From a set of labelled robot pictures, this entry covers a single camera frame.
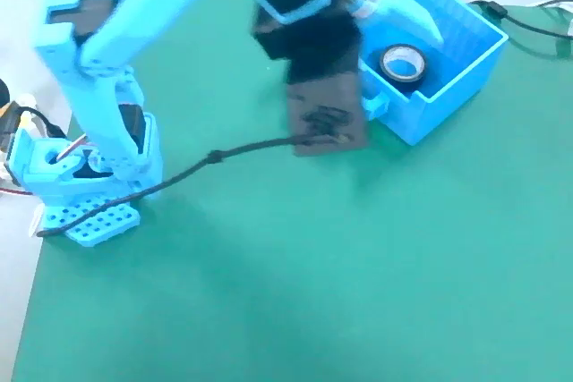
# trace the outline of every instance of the blue box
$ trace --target blue box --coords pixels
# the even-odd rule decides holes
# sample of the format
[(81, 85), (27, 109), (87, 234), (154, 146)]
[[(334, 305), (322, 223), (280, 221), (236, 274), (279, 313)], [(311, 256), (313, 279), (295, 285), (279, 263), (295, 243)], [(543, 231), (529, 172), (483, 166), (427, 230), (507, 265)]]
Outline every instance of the blue box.
[[(460, 0), (415, 0), (436, 21), (440, 49), (388, 24), (365, 30), (361, 69), (364, 103), (385, 109), (377, 119), (402, 140), (415, 145), (458, 110), (487, 82), (508, 36)], [(400, 93), (376, 71), (381, 51), (410, 44), (426, 55), (427, 74), (412, 93)]]

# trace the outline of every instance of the blue robotic arm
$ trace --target blue robotic arm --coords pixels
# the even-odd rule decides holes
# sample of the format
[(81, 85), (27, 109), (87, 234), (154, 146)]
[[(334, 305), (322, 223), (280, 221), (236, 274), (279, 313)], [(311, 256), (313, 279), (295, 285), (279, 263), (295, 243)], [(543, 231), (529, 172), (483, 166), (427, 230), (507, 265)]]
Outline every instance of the blue robotic arm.
[[(144, 96), (128, 64), (192, 1), (47, 0), (36, 49), (60, 83), (91, 145), (79, 146), (59, 159), (58, 154), (69, 144), (67, 140), (33, 140), (24, 130), (16, 134), (8, 170), (16, 182), (46, 204), (44, 229), (67, 225), (112, 199), (162, 181), (157, 125), (152, 114), (143, 112)], [(316, 106), (351, 112), (357, 120), (354, 129), (348, 126), (348, 131), (363, 125), (360, 82), (355, 77), (351, 82), (344, 77), (338, 81), (325, 78), (325, 68), (321, 67), (328, 64), (326, 69), (333, 69), (336, 65), (344, 72), (357, 66), (361, 26), (389, 20), (430, 43), (441, 42), (430, 15), (412, 0), (256, 1), (260, 12), (255, 37), (270, 58), (291, 60), (288, 84), (297, 94), (308, 96), (308, 106), (303, 113), (296, 112), (297, 117), (315, 115), (311, 111)], [(323, 31), (324, 26), (332, 31)], [(323, 45), (318, 52), (326, 54), (309, 56), (306, 45), (319, 39)], [(342, 51), (330, 49), (340, 45), (338, 39), (345, 40)], [(313, 69), (321, 69), (321, 76), (309, 75)], [(330, 100), (316, 96), (321, 92), (315, 82), (323, 79), (330, 80)], [(353, 94), (337, 96), (342, 88), (351, 89)], [(333, 94), (338, 100), (332, 100)], [(345, 147), (339, 143), (331, 141), (329, 150)], [(125, 202), (67, 230), (66, 235), (84, 246), (93, 246), (137, 224), (139, 214)]]

